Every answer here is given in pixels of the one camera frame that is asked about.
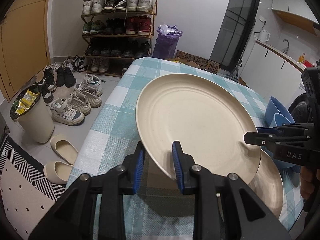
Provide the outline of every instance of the plate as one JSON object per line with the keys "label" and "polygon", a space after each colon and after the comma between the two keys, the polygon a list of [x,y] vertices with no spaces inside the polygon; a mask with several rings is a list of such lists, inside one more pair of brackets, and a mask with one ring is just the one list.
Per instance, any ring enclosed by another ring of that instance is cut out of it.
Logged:
{"label": "plate", "polygon": [[282,179],[277,166],[263,150],[261,150],[261,161],[258,172],[250,182],[249,187],[272,213],[279,218],[283,203]]}
{"label": "plate", "polygon": [[241,103],[219,85],[191,74],[169,74],[149,82],[136,105],[141,141],[159,168],[176,179],[172,143],[212,173],[237,173],[247,184],[259,164],[260,146],[243,135],[257,129]]}

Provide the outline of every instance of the metal screw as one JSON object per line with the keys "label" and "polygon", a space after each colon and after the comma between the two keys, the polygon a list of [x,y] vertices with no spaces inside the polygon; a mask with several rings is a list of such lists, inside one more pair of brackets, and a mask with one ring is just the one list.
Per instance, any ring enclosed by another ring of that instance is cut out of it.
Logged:
{"label": "metal screw", "polygon": [[195,164],[195,165],[192,166],[192,169],[193,169],[194,171],[201,171],[201,166]]}
{"label": "metal screw", "polygon": [[125,171],[125,166],[124,165],[118,165],[116,166],[117,171]]}
{"label": "metal screw", "polygon": [[238,175],[235,174],[235,173],[230,173],[230,174],[229,174],[229,178],[230,178],[231,180],[237,180],[239,177],[238,177]]}
{"label": "metal screw", "polygon": [[80,175],[80,179],[81,180],[88,180],[90,178],[90,175],[89,174],[87,174],[87,173],[84,173],[84,174],[81,174]]}

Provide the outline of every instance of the green shoe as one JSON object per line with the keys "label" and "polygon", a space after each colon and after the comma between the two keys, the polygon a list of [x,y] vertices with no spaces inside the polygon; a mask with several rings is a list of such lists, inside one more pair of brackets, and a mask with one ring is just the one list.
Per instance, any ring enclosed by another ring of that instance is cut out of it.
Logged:
{"label": "green shoe", "polygon": [[83,25],[82,35],[88,35],[91,31],[91,26],[93,22],[88,22]]}
{"label": "green shoe", "polygon": [[106,26],[104,25],[104,23],[102,21],[96,20],[96,22],[93,23],[93,25],[92,25],[92,28],[90,30],[90,34],[103,33],[105,28],[106,28]]}

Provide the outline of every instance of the checkered tablecloth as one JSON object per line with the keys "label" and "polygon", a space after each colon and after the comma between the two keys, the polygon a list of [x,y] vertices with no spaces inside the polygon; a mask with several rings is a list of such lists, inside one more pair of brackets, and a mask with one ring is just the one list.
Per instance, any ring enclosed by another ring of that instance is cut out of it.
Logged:
{"label": "checkered tablecloth", "polygon": [[[256,126],[265,126],[267,104],[252,89],[229,79],[184,64],[155,58],[135,60],[125,72],[94,121],[73,166],[67,186],[82,173],[104,174],[132,154],[139,141],[135,107],[143,87],[152,79],[170,73],[189,73],[206,78],[229,91],[247,109]],[[282,172],[284,202],[280,221],[290,229],[302,209],[299,181],[294,186],[289,171]],[[96,217],[98,218],[98,197]],[[124,196],[127,239],[192,239],[194,198],[182,196],[169,179],[146,156],[138,194]],[[97,238],[95,220],[94,235]]]}

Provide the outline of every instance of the slipper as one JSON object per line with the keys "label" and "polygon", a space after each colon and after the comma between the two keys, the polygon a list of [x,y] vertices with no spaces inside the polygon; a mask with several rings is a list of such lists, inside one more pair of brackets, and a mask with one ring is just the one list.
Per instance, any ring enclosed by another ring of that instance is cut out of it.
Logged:
{"label": "slipper", "polygon": [[48,181],[52,183],[67,184],[72,167],[72,165],[61,161],[48,162],[43,168],[43,173]]}
{"label": "slipper", "polygon": [[57,134],[51,137],[50,144],[52,149],[71,165],[75,164],[78,156],[76,148],[67,141],[63,135]]}

